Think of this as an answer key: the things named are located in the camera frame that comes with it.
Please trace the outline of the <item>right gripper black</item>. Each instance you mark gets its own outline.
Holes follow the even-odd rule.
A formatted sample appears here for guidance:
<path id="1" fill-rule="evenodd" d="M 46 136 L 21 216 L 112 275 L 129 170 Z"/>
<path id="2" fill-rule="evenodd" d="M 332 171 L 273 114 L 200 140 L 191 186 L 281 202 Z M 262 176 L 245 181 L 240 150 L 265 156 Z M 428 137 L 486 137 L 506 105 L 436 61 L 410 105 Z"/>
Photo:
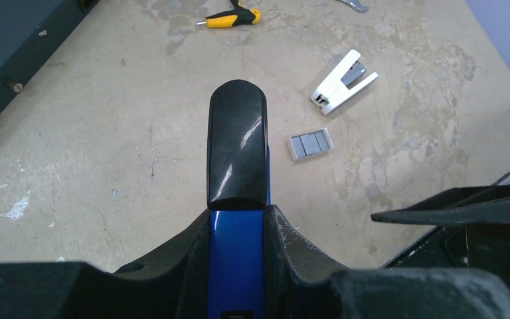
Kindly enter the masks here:
<path id="1" fill-rule="evenodd" d="M 499 276 L 510 289 L 510 185 L 452 188 L 407 208 L 373 213 L 371 219 L 465 225 L 434 227 L 385 267 L 476 268 Z"/>

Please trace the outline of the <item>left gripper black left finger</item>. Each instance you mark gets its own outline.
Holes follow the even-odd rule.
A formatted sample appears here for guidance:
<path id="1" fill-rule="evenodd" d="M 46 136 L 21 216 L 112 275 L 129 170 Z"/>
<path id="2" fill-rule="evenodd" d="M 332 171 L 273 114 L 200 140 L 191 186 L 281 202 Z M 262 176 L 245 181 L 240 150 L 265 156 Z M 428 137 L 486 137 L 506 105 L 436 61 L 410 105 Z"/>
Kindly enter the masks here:
<path id="1" fill-rule="evenodd" d="M 209 217 L 113 273 L 80 261 L 2 263 L 0 318 L 205 318 Z"/>

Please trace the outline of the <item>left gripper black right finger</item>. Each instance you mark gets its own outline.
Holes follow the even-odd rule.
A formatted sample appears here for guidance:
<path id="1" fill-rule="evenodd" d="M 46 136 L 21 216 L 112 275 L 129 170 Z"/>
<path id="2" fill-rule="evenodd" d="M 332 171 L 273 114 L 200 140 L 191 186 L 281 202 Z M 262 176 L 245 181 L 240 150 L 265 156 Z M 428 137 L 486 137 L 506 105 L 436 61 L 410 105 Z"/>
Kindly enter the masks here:
<path id="1" fill-rule="evenodd" d="M 464 268 L 349 268 L 264 211 L 265 318 L 510 318 L 510 290 Z"/>

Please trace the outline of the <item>blue black stapler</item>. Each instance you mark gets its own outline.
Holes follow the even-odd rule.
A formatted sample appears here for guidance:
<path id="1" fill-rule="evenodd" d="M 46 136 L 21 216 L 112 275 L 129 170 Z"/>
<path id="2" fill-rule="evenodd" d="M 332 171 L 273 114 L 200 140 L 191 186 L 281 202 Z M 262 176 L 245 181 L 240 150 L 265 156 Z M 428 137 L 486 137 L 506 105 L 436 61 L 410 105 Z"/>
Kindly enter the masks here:
<path id="1" fill-rule="evenodd" d="M 263 216 L 269 201 L 268 169 L 264 93 L 245 80 L 222 84 L 209 104 L 207 318 L 264 315 Z"/>

